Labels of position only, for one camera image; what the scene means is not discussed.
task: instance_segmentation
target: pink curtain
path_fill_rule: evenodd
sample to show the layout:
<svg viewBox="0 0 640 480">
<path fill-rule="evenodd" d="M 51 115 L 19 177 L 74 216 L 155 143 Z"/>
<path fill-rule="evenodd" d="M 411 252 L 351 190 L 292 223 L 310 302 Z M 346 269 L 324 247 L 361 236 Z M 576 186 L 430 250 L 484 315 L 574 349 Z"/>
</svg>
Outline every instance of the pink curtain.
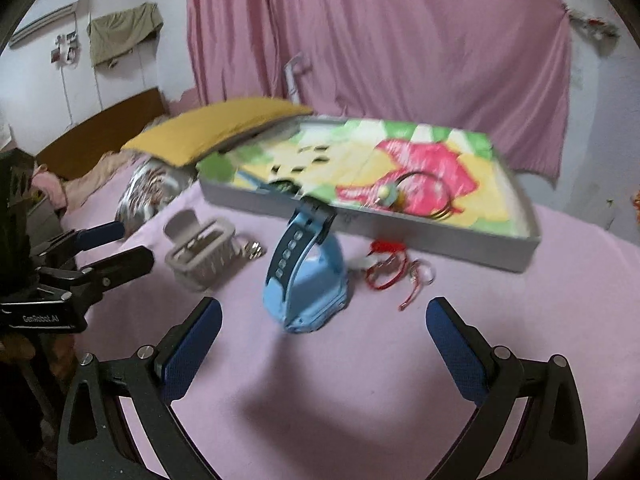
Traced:
<svg viewBox="0 0 640 480">
<path fill-rule="evenodd" d="M 203 102 L 281 95 L 283 63 L 303 52 L 298 85 L 318 113 L 485 132 L 511 168 L 559 174 L 561 0 L 190 0 L 189 42 Z"/>
</svg>

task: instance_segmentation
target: logo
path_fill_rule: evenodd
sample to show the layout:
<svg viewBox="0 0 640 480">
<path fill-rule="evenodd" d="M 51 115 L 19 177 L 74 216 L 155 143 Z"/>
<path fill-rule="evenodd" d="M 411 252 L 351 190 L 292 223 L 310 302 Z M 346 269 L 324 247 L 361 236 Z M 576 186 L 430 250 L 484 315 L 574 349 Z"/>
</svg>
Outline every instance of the logo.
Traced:
<svg viewBox="0 0 640 480">
<path fill-rule="evenodd" d="M 25 323 L 59 323 L 58 316 L 22 316 Z"/>
</svg>

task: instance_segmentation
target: headboard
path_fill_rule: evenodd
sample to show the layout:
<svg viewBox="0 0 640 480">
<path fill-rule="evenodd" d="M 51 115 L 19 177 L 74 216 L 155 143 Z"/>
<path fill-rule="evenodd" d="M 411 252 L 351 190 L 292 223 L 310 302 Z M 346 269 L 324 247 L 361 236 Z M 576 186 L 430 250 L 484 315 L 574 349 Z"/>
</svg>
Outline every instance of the headboard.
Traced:
<svg viewBox="0 0 640 480">
<path fill-rule="evenodd" d="M 67 180 L 79 178 L 98 163 L 103 153 L 117 152 L 165 113 L 158 88 L 146 90 L 78 124 L 36 155 L 36 160 Z"/>
</svg>

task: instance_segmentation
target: screw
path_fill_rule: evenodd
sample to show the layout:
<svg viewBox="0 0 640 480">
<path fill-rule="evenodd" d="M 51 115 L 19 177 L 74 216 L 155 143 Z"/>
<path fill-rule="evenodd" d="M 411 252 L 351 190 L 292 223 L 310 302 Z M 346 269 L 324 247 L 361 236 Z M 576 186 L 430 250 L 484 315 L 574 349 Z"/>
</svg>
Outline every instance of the screw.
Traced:
<svg viewBox="0 0 640 480">
<path fill-rule="evenodd" d="M 138 348 L 138 352 L 136 352 L 136 354 L 140 359 L 146 359 L 148 357 L 151 357 L 154 354 L 155 350 L 156 349 L 151 345 L 145 345 Z"/>
<path fill-rule="evenodd" d="M 495 347 L 494 354 L 498 359 L 508 359 L 511 357 L 511 351 L 506 346 Z"/>
<path fill-rule="evenodd" d="M 93 354 L 84 354 L 80 359 L 80 366 L 87 366 L 93 360 L 94 360 Z"/>
<path fill-rule="evenodd" d="M 554 363 L 561 368 L 564 368 L 568 365 L 566 359 L 561 355 L 554 355 Z"/>
</svg>

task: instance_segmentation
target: yellow pillow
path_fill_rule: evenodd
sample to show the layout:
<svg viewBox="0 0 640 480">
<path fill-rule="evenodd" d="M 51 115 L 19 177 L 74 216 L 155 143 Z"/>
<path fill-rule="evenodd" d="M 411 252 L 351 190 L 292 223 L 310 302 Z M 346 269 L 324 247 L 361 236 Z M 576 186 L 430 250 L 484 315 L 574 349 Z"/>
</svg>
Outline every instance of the yellow pillow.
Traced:
<svg viewBox="0 0 640 480">
<path fill-rule="evenodd" d="M 311 113 L 311 108 L 283 99 L 232 99 L 165 121 L 135 136 L 123 149 L 149 153 L 180 167 L 200 160 L 233 136 L 278 119 Z"/>
</svg>

